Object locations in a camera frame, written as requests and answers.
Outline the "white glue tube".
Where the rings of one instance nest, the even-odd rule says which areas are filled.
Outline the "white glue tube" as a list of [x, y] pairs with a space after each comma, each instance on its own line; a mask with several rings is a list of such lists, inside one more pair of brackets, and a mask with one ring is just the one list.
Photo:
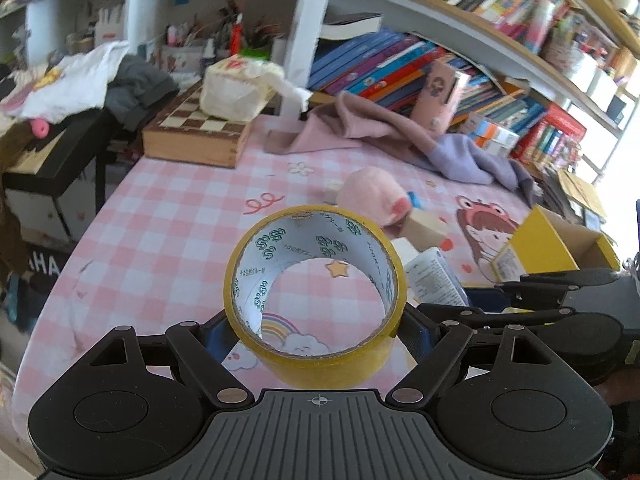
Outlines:
[[420, 252], [405, 265], [410, 289], [419, 304], [469, 307], [470, 300], [437, 247]]

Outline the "white box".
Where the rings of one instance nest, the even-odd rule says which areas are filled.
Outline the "white box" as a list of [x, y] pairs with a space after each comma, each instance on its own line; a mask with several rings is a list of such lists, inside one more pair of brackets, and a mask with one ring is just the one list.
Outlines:
[[409, 262], [415, 259], [420, 252], [411, 244], [405, 237], [397, 237], [390, 241], [397, 252], [400, 262], [403, 266], [406, 266]]

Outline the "beige eraser block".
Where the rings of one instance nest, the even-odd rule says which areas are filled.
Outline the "beige eraser block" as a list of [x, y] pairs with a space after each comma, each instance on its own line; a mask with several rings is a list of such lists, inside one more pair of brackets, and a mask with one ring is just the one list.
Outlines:
[[448, 226], [434, 214], [413, 208], [402, 222], [399, 236], [408, 240], [418, 252], [438, 247], [448, 235]]

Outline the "yellow tape roll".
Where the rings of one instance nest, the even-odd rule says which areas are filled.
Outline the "yellow tape roll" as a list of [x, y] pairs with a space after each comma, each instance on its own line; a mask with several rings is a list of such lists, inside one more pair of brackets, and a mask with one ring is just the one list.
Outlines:
[[406, 274], [374, 221], [337, 206], [297, 206], [243, 235], [222, 298], [238, 337], [227, 370], [255, 388], [350, 388], [392, 353]]

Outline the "pink plush toy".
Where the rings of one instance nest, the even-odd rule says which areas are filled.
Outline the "pink plush toy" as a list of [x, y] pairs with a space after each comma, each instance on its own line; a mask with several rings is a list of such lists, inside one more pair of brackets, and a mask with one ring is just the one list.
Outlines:
[[366, 167], [350, 174], [337, 192], [336, 204], [377, 226], [391, 226], [412, 209], [405, 189], [388, 171], [378, 167]]

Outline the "small blue object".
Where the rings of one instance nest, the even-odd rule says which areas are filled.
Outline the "small blue object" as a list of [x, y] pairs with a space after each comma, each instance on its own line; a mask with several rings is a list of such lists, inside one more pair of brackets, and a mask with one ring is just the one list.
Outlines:
[[423, 208], [423, 204], [420, 201], [419, 196], [417, 196], [415, 192], [408, 191], [407, 195], [408, 195], [409, 202], [411, 203], [413, 208], [419, 208], [419, 209]]

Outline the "white power plug adapter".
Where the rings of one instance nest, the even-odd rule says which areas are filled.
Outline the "white power plug adapter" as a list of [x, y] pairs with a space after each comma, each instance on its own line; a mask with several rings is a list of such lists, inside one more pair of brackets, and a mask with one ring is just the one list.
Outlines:
[[323, 201], [326, 204], [336, 205], [337, 194], [341, 191], [343, 185], [344, 185], [343, 181], [331, 180], [324, 188]]

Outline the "yellow cardboard box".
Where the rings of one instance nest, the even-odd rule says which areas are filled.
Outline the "yellow cardboard box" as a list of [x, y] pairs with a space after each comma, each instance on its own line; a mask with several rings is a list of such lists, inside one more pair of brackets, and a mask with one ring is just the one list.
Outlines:
[[518, 281], [523, 274], [620, 270], [620, 260], [604, 234], [571, 224], [541, 206], [530, 211], [490, 264], [499, 282]]

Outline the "pink checkered tablecloth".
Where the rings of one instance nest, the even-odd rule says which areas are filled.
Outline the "pink checkered tablecloth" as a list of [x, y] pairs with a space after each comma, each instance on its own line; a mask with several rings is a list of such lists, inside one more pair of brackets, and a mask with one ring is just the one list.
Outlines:
[[130, 325], [160, 334], [221, 309], [224, 270], [254, 224], [286, 207], [318, 204], [326, 186], [375, 166], [390, 172], [446, 224], [442, 243], [463, 283], [484, 285], [457, 222], [458, 200], [494, 204], [521, 222], [528, 207], [499, 185], [468, 185], [366, 145], [308, 154], [265, 152], [260, 122], [233, 169], [141, 159], [81, 237], [43, 306], [17, 373], [12, 422], [24, 431], [32, 404], [106, 332]]

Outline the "red dictionary books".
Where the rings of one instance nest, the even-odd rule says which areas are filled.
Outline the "red dictionary books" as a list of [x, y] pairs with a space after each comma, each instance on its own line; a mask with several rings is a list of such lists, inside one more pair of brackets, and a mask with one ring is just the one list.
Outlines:
[[538, 171], [576, 162], [580, 142], [587, 128], [559, 105], [551, 104], [526, 135], [518, 141], [510, 157]]

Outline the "pink cylindrical device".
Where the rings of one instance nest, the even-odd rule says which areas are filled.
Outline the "pink cylindrical device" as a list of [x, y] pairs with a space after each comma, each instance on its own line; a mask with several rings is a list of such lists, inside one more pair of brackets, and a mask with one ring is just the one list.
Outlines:
[[469, 80], [467, 73], [434, 61], [410, 119], [433, 136], [441, 136], [449, 128]]

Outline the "wooden chess box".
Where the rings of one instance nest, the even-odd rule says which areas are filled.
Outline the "wooden chess box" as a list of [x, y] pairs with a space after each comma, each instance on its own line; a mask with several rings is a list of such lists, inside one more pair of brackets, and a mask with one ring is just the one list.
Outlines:
[[252, 122], [232, 122], [200, 110], [202, 84], [179, 94], [142, 130], [146, 157], [233, 169], [250, 135], [266, 115]]

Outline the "white bookshelf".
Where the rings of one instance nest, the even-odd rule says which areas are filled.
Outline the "white bookshelf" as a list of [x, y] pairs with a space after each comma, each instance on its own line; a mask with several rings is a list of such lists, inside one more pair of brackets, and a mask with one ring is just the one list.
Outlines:
[[[23, 27], [27, 32], [25, 54], [30, 62], [42, 62], [48, 53], [61, 47], [68, 34], [80, 24], [79, 13], [99, 9], [112, 0], [30, 0], [16, 4], [1, 14], [1, 51], [13, 46], [12, 34]], [[125, 5], [124, 37], [131, 47], [152, 40], [171, 20], [205, 18], [215, 14], [226, 0], [122, 0]], [[383, 23], [403, 32], [421, 36], [455, 50], [494, 72], [525, 80], [549, 99], [573, 104], [588, 115], [601, 130], [605, 156], [612, 155], [631, 133], [631, 125], [618, 128], [604, 110], [579, 90], [555, 67], [522, 44], [503, 35], [480, 16], [445, 0], [235, 0], [244, 18], [255, 21], [272, 15], [288, 40], [285, 68], [297, 82], [305, 82], [326, 14], [375, 12]]]

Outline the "dark grey garment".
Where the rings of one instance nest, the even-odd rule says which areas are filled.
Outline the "dark grey garment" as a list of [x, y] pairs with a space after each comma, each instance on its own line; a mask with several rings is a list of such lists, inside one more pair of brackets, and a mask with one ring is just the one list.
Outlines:
[[104, 107], [125, 130], [145, 126], [178, 93], [178, 84], [143, 58], [127, 54], [107, 86]]

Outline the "white t-shirt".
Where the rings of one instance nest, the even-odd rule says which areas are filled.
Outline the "white t-shirt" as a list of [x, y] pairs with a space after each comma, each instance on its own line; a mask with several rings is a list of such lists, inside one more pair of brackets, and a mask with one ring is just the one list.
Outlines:
[[128, 53], [127, 41], [102, 44], [89, 53], [18, 70], [10, 78], [15, 88], [1, 100], [1, 113], [16, 120], [43, 119], [51, 125], [85, 110], [102, 108], [107, 86]]

